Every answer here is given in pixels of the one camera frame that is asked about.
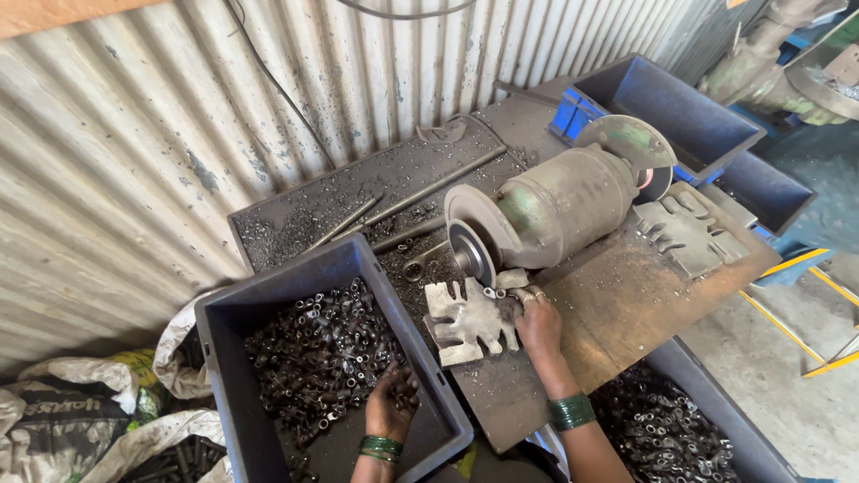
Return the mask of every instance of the metal workbench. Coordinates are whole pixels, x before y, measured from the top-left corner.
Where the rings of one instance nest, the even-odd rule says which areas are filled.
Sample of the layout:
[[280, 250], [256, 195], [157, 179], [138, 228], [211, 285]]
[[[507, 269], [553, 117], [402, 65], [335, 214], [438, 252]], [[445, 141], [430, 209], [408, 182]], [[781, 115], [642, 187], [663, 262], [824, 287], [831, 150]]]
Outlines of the metal workbench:
[[[559, 77], [534, 89], [560, 97], [568, 79]], [[492, 193], [505, 180], [548, 160], [569, 146], [546, 126], [555, 109], [521, 97], [510, 97], [475, 113], [489, 124], [512, 151], [445, 186], [439, 192], [380, 223], [365, 235], [378, 241], [426, 218], [443, 213], [448, 188], [466, 183]], [[470, 120], [464, 137], [453, 144], [427, 144], [417, 138], [396, 144], [317, 180], [257, 203], [229, 216], [239, 246], [255, 272], [289, 260], [323, 236], [373, 195], [386, 197], [369, 214], [396, 203], [497, 146]], [[656, 248], [636, 231], [630, 214], [621, 228], [536, 275], [537, 283], [555, 302], [564, 320], [562, 347], [576, 380], [588, 392], [598, 388], [684, 327], [722, 304], [734, 291], [753, 281], [780, 259], [703, 196], [699, 200], [743, 242], [750, 256], [691, 282], [683, 282]], [[406, 261], [444, 239], [444, 230], [416, 240], [412, 248], [379, 256], [403, 304], [424, 339], [433, 347], [422, 323], [427, 312], [423, 286], [461, 279], [447, 254], [432, 260], [424, 278], [405, 281]], [[450, 375], [468, 401], [496, 451], [511, 448], [549, 420], [546, 396], [524, 351], [507, 352], [454, 367]]]

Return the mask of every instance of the wrench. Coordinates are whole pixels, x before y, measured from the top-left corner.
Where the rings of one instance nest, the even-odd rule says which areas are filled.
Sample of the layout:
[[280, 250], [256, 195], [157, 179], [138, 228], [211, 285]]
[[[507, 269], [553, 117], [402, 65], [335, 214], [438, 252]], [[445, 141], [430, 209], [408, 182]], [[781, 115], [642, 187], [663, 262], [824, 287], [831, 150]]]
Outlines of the wrench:
[[433, 248], [430, 248], [426, 252], [423, 252], [417, 257], [409, 260], [405, 265], [403, 265], [403, 277], [405, 277], [409, 282], [417, 282], [423, 278], [423, 269], [426, 267], [427, 260], [447, 248], [450, 248], [449, 240], [442, 241]]

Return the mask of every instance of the corrugated metal wall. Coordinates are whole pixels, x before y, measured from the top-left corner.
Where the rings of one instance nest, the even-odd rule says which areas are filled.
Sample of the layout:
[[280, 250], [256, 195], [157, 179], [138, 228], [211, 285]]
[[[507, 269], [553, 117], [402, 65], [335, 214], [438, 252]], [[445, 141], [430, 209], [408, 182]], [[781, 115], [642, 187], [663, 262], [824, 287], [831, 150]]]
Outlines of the corrugated metal wall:
[[[683, 68], [678, 55], [695, 52], [674, 55], [672, 38], [692, 17], [709, 25], [693, 14], [702, 3], [724, 4], [478, 0], [422, 21], [384, 21], [334, 0], [236, 9], [340, 166], [417, 123], [500, 100], [496, 78], [532, 87], [628, 52]], [[725, 40], [724, 28], [712, 32], [706, 43]], [[220, 0], [0, 42], [0, 370], [151, 342], [195, 294], [248, 275], [230, 212], [329, 168]]]

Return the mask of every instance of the yellow metal stand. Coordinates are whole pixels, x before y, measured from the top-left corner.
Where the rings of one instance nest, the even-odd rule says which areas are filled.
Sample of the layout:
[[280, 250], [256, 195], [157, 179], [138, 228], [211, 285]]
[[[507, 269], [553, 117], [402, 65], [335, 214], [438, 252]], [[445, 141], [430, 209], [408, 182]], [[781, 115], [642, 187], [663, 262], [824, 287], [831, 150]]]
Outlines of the yellow metal stand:
[[[828, 251], [829, 250], [824, 250], [824, 249], [812, 250], [811, 252], [808, 252], [807, 254], [800, 255], [794, 259], [791, 259], [791, 260], [785, 261], [779, 265], [773, 266], [770, 270], [767, 270], [766, 272], [764, 272], [764, 274], [761, 275], [761, 277], [771, 275], [772, 273], [775, 273], [775, 272], [778, 272], [778, 271], [783, 270], [785, 268], [788, 268], [789, 266], [796, 265], [797, 263], [800, 263], [801, 261], [808, 260], [810, 258], [817, 256], [817, 255], [824, 254]], [[826, 273], [822, 272], [816, 266], [813, 266], [813, 267], [809, 268], [808, 270], [811, 273], [813, 273], [817, 278], [820, 278], [821, 280], [823, 280], [827, 285], [832, 287], [836, 292], [841, 294], [844, 298], [851, 301], [856, 306], [859, 306], [859, 297], [855, 293], [853, 293], [851, 290], [843, 287], [841, 284], [839, 284], [835, 280], [832, 280], [832, 277], [830, 277]], [[819, 374], [829, 372], [830, 370], [837, 369], [843, 365], [849, 364], [849, 363], [859, 359], [859, 349], [854, 350], [853, 352], [849, 353], [846, 356], [843, 356], [843, 357], [841, 356], [841, 354], [846, 352], [849, 348], [852, 348], [854, 346], [854, 344], [859, 340], [859, 333], [857, 335], [853, 336], [853, 339], [850, 339], [850, 342], [845, 344], [844, 347], [842, 347], [841, 350], [835, 354], [835, 356], [833, 356], [829, 360], [824, 360], [820, 356], [820, 354], [818, 354], [808, 344], [803, 342], [802, 339], [800, 339], [799, 335], [796, 332], [794, 332], [790, 327], [785, 325], [784, 322], [782, 322], [775, 314], [772, 313], [772, 311], [770, 311], [768, 308], [766, 308], [760, 301], [755, 300], [752, 296], [745, 293], [743, 290], [740, 290], [740, 295], [742, 295], [743, 298], [745, 298], [755, 309], [757, 309], [761, 314], [763, 314], [764, 317], [766, 317], [768, 321], [772, 322], [773, 325], [778, 327], [782, 332], [785, 333], [785, 335], [790, 337], [790, 339], [793, 340], [799, 347], [801, 347], [803, 351], [805, 351], [809, 356], [811, 356], [812, 358], [814, 358], [814, 360], [816, 360], [819, 364], [821, 364], [821, 366], [819, 368], [814, 369], [814, 370], [810, 370], [809, 372], [806, 372], [805, 374], [803, 374], [802, 375], [803, 377], [806, 377], [806, 378], [814, 377], [814, 376], [817, 376]]]

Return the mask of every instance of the electrical cable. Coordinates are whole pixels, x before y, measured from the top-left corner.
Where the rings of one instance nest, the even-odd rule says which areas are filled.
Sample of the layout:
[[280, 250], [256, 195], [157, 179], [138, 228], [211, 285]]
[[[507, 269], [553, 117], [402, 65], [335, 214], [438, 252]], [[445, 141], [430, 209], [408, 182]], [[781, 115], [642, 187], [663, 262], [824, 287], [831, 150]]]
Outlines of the electrical cable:
[[450, 7], [449, 9], [436, 10], [433, 12], [424, 12], [422, 14], [389, 14], [387, 12], [380, 12], [379, 10], [373, 10], [368, 7], [365, 7], [359, 3], [352, 2], [351, 0], [337, 0], [338, 2], [346, 5], [347, 7], [351, 7], [355, 10], [361, 11], [367, 15], [372, 15], [375, 17], [380, 17], [388, 20], [421, 20], [424, 18], [430, 17], [438, 17], [443, 15], [453, 14], [462, 9], [467, 9], [474, 5], [478, 0], [465, 0], [465, 2], [455, 6]]
[[298, 106], [295, 105], [295, 103], [292, 101], [292, 98], [289, 97], [289, 94], [286, 93], [286, 90], [283, 89], [283, 86], [280, 85], [276, 78], [274, 78], [274, 76], [271, 74], [271, 71], [268, 70], [268, 67], [265, 65], [265, 62], [263, 62], [263, 59], [259, 56], [259, 52], [257, 52], [256, 47], [253, 46], [251, 37], [247, 34], [247, 30], [245, 30], [245, 25], [239, 20], [239, 15], [235, 13], [235, 8], [233, 8], [233, 4], [230, 2], [230, 0], [223, 0], [223, 2], [227, 5], [227, 10], [229, 10], [229, 14], [233, 17], [235, 25], [239, 28], [241, 36], [244, 37], [245, 41], [247, 42], [247, 45], [251, 48], [251, 53], [253, 54], [253, 58], [256, 60], [259, 68], [262, 69], [268, 80], [271, 81], [272, 84], [274, 84], [274, 86], [277, 88], [277, 92], [283, 96], [283, 98], [289, 104], [289, 107], [292, 108], [293, 112], [295, 112], [295, 114], [298, 115], [298, 118], [302, 120], [302, 124], [304, 124], [304, 127], [307, 128], [307, 130], [310, 132], [310, 135], [314, 137], [314, 141], [320, 147], [322, 154], [325, 155], [328, 168], [335, 169], [337, 166], [334, 164], [334, 161], [331, 159], [331, 156], [328, 155], [328, 151], [325, 149], [325, 145], [319, 139], [319, 136], [316, 135], [316, 131], [314, 131], [313, 128], [310, 127], [310, 123], [308, 123], [308, 120], [304, 117], [304, 114], [302, 114], [302, 112], [298, 109]]

